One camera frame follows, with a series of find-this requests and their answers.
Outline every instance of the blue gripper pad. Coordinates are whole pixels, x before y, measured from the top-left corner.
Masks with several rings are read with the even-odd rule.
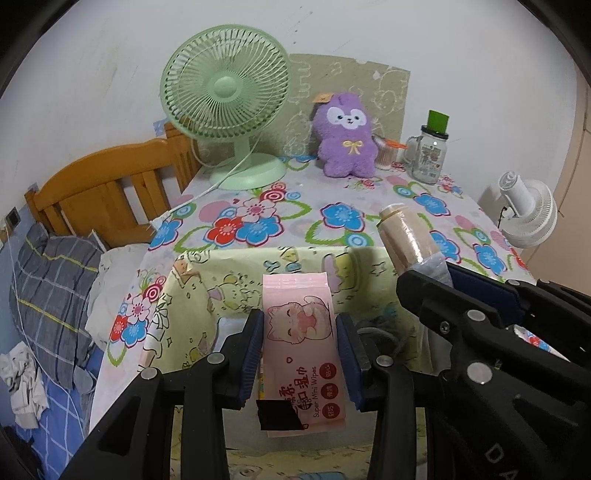
[[[368,374],[371,363],[348,314],[341,313],[337,316],[336,333],[340,364],[343,368],[345,383],[347,383],[349,398],[355,403],[355,408],[361,410],[364,404],[363,379]]]
[[[263,340],[263,327],[265,316],[260,310],[252,311],[252,316],[256,316],[255,326],[252,330],[251,341],[248,344],[246,355],[244,357],[244,363],[242,364],[242,370],[240,375],[240,391],[239,399],[242,402],[242,406],[246,404],[246,401],[251,396],[252,386],[254,384],[256,374],[259,370],[259,362],[261,360],[262,340]]]
[[[526,310],[513,287],[457,265],[447,266],[456,290],[496,309],[504,327],[521,324]]]

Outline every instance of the fan base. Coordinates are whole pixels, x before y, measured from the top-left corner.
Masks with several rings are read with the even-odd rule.
[[[215,185],[221,181],[231,169],[236,166],[236,158],[228,159],[222,166],[216,167],[209,181]],[[251,190],[270,185],[285,175],[287,167],[274,155],[267,153],[252,153],[245,162],[244,170],[233,173],[218,187],[223,190]]]

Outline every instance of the cotton swab container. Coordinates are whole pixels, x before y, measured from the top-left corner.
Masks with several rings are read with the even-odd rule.
[[[374,135],[375,144],[378,146],[378,156],[375,159],[375,167],[380,170],[389,170],[392,162],[396,161],[398,149],[406,149],[406,145],[394,140]]]

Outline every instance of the black cable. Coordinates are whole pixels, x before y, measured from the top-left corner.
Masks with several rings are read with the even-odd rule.
[[[500,215],[499,215],[499,221],[498,221],[498,222],[497,222],[497,224],[496,224],[496,227],[497,227],[497,228],[501,228],[501,219],[503,218],[503,212],[504,212],[505,210],[507,210],[507,207],[503,207],[503,208],[501,209],[501,213],[500,213]]]

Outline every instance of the yellow bow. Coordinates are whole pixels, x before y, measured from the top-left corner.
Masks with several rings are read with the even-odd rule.
[[[363,147],[363,142],[361,140],[357,140],[356,142],[352,142],[351,140],[345,140],[343,142],[343,146],[351,149],[349,150],[348,155],[353,155],[354,153],[357,155],[361,155],[361,152],[357,150],[357,147]]]

